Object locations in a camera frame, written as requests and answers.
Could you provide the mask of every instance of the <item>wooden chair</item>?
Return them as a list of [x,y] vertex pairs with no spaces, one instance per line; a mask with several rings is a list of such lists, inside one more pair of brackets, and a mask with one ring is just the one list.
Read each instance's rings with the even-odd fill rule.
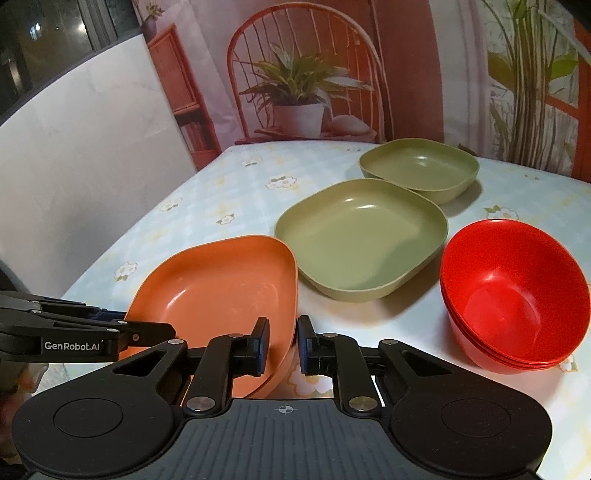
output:
[[256,141],[257,133],[269,135],[274,124],[273,108],[257,111],[260,102],[240,94],[259,81],[252,62],[273,60],[270,43],[287,52],[329,54],[337,65],[347,67],[349,76],[373,87],[373,91],[349,90],[349,101],[332,99],[333,116],[354,115],[384,142],[384,104],[389,103],[384,70],[369,35],[353,19],[325,5],[291,2],[274,5],[250,17],[234,33],[228,47],[228,73],[244,136]]

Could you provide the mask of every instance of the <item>table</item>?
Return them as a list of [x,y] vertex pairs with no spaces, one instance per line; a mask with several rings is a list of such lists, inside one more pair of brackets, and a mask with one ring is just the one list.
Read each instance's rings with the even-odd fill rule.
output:
[[[146,276],[171,255],[233,236],[272,235],[279,215],[295,202],[339,181],[362,177],[359,156],[375,146],[330,141],[234,146],[133,226],[64,298],[126,310]],[[555,237],[590,279],[591,185],[499,161],[479,162],[477,182],[443,206],[450,237],[483,218],[518,219]],[[548,410],[554,426],[539,474],[545,480],[589,480],[591,335],[560,367],[512,376],[483,371],[470,363],[452,337],[438,271],[435,260],[392,295],[362,304],[328,299],[301,283],[299,313],[310,315],[317,332],[351,335],[365,346],[396,338],[533,396]],[[52,365],[41,388],[100,366]],[[331,393],[329,379],[304,379],[294,364],[274,395]]]

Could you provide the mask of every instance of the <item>silver bolt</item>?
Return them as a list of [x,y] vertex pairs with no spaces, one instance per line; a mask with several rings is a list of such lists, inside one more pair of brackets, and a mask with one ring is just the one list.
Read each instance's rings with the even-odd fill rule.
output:
[[215,400],[209,397],[193,397],[187,400],[187,408],[193,411],[208,411],[215,406]]
[[349,407],[356,411],[370,411],[378,406],[378,402],[371,397],[354,397],[349,400]]

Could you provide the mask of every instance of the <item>wall mural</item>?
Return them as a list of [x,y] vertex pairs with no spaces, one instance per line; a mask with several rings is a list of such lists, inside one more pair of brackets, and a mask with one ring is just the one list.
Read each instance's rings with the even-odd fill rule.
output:
[[421,137],[591,181],[591,35],[557,0],[134,6],[198,168],[235,144]]

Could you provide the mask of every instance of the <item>crosshair symbol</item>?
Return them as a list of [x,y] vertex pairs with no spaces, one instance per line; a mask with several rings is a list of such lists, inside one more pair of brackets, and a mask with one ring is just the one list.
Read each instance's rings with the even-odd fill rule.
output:
[[297,408],[294,407],[290,407],[287,403],[285,405],[282,405],[279,408],[276,408],[275,410],[279,410],[280,413],[283,413],[283,415],[287,415],[288,413],[293,412],[294,410],[297,410]]

